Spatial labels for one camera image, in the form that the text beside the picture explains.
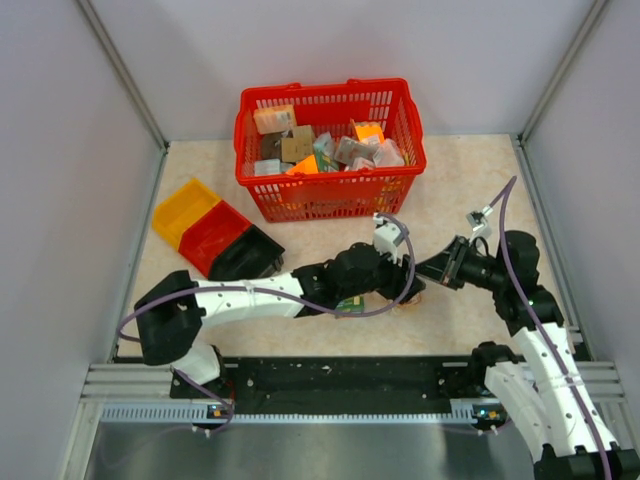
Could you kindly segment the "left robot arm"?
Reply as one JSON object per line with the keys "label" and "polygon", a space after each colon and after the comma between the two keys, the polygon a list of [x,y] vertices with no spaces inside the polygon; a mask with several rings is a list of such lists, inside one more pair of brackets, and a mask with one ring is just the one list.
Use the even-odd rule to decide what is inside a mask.
{"label": "left robot arm", "polygon": [[302,318],[335,310],[340,302],[377,293],[406,303],[425,288],[400,261],[371,244],[355,243],[335,258],[276,276],[197,282],[186,270],[167,275],[134,306],[142,358],[186,374],[205,396],[226,387],[219,350],[199,340],[202,329],[265,317]]}

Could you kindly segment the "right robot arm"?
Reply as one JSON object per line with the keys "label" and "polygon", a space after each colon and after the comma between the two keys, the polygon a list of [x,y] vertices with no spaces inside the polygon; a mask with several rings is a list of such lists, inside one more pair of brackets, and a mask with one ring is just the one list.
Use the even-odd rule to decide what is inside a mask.
{"label": "right robot arm", "polygon": [[572,356],[554,296],[539,282],[535,238],[509,230],[495,255],[457,236],[419,263],[418,275],[452,290],[467,284],[491,292],[498,316],[520,352],[483,342],[465,379],[493,394],[524,439],[537,479],[636,479],[639,455],[625,448],[598,413]]}

